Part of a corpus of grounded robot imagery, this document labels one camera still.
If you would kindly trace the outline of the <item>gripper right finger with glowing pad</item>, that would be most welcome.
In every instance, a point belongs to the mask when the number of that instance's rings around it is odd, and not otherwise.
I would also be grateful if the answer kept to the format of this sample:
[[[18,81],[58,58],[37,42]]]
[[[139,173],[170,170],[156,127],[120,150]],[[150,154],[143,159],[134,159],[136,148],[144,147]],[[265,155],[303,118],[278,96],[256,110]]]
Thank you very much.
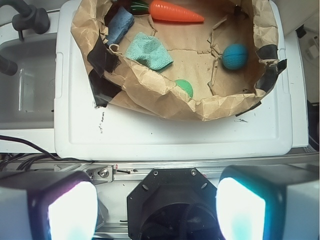
[[[217,187],[216,212],[226,240],[318,240],[319,166],[227,166]]]

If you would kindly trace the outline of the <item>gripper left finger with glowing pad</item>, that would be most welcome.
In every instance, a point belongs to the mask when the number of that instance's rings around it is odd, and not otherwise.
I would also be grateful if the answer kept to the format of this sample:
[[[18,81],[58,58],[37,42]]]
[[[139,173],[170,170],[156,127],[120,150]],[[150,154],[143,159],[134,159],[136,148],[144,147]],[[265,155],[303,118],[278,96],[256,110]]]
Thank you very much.
[[[91,240],[98,194],[83,171],[0,174],[2,240]]]

